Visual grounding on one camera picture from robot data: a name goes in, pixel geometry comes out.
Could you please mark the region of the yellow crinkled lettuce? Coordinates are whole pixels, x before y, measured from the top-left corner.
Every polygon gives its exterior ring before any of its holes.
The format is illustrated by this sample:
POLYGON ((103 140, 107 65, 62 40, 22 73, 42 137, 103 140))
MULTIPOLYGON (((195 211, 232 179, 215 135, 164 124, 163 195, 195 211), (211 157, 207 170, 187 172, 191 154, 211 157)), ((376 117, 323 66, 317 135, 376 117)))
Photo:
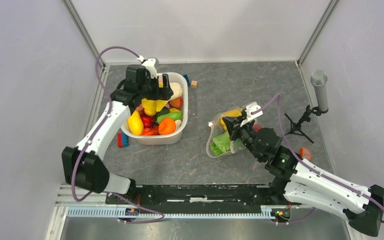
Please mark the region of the yellow crinkled lettuce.
POLYGON ((183 95, 183 87, 180 83, 170 83, 170 87, 173 90, 173 95, 169 100, 149 100, 147 98, 143 98, 141 100, 141 106, 143 107, 144 113, 146 115, 154 116, 157 112, 161 111, 169 101, 183 95))

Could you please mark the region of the green napa cabbage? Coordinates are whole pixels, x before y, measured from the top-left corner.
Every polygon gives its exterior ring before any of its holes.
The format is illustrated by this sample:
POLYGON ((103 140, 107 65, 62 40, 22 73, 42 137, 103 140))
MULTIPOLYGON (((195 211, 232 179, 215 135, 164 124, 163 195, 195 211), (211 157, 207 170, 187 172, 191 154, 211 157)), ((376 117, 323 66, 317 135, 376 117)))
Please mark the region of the green napa cabbage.
POLYGON ((239 139, 231 141, 228 131, 213 137, 209 147, 215 157, 234 154, 244 148, 239 139))

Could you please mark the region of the clear zip top bag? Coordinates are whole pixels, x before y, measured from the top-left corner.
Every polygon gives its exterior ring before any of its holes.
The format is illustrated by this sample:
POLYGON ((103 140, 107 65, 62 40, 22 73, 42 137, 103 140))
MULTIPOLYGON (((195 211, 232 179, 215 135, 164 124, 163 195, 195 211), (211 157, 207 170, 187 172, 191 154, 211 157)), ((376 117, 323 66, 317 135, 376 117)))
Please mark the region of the clear zip top bag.
MULTIPOLYGON (((218 135, 221 135, 225 132, 225 130, 223 129, 223 126, 221 125, 222 114, 225 112, 227 112, 227 111, 218 113, 214 117, 214 119, 208 123, 208 126, 210 127, 210 136, 209 136, 208 141, 206 143, 206 153, 211 158, 218 158, 218 157, 225 156, 225 155, 232 155, 232 154, 224 154, 224 155, 215 157, 215 155, 210 150, 210 144, 212 143, 212 138, 214 138, 218 135)), ((254 142, 242 142, 243 150, 250 148, 253 151, 255 149, 255 147, 253 146, 255 143, 257 143, 257 131, 255 128, 255 123, 253 125, 253 129, 255 130, 254 142)))

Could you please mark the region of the yellow lemon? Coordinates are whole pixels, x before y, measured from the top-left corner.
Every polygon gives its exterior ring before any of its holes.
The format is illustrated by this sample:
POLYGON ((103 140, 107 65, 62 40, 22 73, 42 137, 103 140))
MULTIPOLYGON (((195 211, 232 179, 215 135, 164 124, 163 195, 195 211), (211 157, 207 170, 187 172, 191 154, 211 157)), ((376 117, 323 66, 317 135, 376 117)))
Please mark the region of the yellow lemon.
POLYGON ((137 110, 135 110, 128 118, 127 124, 129 131, 134 135, 139 136, 144 132, 144 124, 142 122, 141 115, 137 110))

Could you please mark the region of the yellow banana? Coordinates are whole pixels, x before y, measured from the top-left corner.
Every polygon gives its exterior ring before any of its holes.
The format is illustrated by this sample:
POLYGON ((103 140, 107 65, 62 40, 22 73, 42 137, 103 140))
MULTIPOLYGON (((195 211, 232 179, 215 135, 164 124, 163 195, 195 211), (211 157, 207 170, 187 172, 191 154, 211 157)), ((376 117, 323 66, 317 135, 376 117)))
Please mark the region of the yellow banana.
POLYGON ((236 117, 241 116, 241 115, 242 115, 242 109, 241 108, 236 108, 236 109, 224 112, 221 116, 221 119, 220 119, 220 123, 221 123, 223 129, 225 131, 227 130, 227 126, 223 120, 223 117, 235 117, 236 118, 236 117))

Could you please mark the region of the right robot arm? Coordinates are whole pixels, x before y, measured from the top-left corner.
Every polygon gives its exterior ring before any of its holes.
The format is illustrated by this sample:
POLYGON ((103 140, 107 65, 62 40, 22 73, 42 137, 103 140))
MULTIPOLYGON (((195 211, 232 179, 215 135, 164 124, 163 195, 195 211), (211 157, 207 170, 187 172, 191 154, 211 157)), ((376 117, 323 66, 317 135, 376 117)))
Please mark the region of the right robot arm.
POLYGON ((255 130, 254 121, 243 121, 242 116, 223 117, 230 139, 240 141, 275 177, 268 191, 273 203, 287 201, 320 209, 364 235, 378 237, 384 215, 383 187, 344 180, 282 146, 273 128, 255 130))

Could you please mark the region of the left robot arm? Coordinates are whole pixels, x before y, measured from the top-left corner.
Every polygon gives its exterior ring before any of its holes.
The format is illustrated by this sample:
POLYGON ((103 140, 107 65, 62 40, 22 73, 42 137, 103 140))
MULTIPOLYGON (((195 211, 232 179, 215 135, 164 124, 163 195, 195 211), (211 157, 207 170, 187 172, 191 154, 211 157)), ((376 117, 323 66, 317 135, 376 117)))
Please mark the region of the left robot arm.
POLYGON ((174 95, 168 73, 155 73, 143 65, 129 65, 125 79, 110 94, 109 102, 88 134, 75 146, 61 153, 66 183, 94 193, 118 193, 125 204, 133 203, 137 190, 132 179, 110 173, 103 158, 123 124, 142 99, 169 100, 174 95))

